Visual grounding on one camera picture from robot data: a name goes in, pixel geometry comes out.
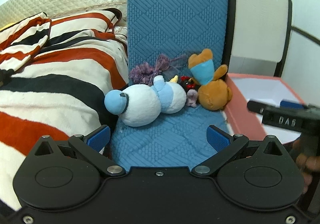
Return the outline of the person hand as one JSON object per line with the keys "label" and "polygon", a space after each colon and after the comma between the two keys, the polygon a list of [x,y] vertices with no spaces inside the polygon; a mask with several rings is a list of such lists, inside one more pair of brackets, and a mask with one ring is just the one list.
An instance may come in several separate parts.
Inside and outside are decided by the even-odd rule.
{"label": "person hand", "polygon": [[308,191],[310,184],[312,184],[313,172],[319,172],[320,163],[319,156],[306,156],[300,153],[296,159],[296,165],[300,168],[304,178],[303,193]]}

